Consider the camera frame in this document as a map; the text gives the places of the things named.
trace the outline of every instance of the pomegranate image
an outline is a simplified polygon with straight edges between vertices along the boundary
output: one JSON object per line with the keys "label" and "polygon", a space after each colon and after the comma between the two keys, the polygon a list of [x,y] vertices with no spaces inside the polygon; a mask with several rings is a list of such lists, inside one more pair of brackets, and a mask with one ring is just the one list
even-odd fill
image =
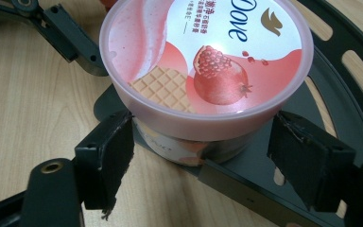
{"label": "pomegranate image", "polygon": [[194,87],[205,101],[231,105],[250,92],[249,78],[243,67],[210,45],[203,46],[194,58]]}

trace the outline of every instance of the pink ice cream container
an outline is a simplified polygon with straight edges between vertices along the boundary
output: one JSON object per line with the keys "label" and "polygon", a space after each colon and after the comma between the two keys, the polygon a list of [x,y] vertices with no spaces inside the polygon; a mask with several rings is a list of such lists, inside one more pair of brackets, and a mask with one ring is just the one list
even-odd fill
{"label": "pink ice cream container", "polygon": [[242,150],[301,86],[314,51],[287,0],[120,0],[99,45],[148,145],[190,166]]}

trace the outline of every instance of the black metal bracket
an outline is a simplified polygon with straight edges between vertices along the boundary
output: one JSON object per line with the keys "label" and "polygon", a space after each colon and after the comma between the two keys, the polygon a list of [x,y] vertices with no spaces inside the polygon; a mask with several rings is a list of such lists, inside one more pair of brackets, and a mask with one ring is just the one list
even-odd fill
{"label": "black metal bracket", "polygon": [[92,75],[108,76],[98,45],[61,5],[42,9],[37,0],[12,0],[0,4],[0,16],[34,26],[68,62],[76,61]]}
{"label": "black metal bracket", "polygon": [[281,170],[308,210],[336,212],[348,204],[346,226],[363,225],[363,165],[356,151],[307,119],[279,112],[273,119],[268,157]]}
{"label": "black metal bracket", "polygon": [[25,192],[0,201],[0,227],[84,226],[81,204],[108,218],[133,156],[132,115],[114,113],[75,148],[76,157],[34,167]]}

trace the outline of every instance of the screw hole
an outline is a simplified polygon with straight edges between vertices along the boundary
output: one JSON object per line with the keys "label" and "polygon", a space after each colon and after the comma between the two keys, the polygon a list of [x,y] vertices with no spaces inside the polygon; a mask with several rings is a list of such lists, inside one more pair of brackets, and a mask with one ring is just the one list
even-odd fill
{"label": "screw hole", "polygon": [[49,163],[41,168],[41,172],[44,174],[54,173],[59,171],[63,167],[61,162]]}
{"label": "screw hole", "polygon": [[51,11],[52,11],[53,13],[58,13],[58,12],[59,12],[59,10],[58,10],[58,8],[57,8],[57,7],[52,7],[52,8],[51,8]]}

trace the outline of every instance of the ice cream tub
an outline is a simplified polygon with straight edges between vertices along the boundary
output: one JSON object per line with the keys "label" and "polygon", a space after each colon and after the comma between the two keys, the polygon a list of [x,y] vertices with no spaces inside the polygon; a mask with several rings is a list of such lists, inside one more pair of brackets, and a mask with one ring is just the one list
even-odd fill
{"label": "ice cream tub", "polygon": [[112,83],[171,161],[226,161],[301,86],[314,46],[283,0],[120,0],[101,28]]}

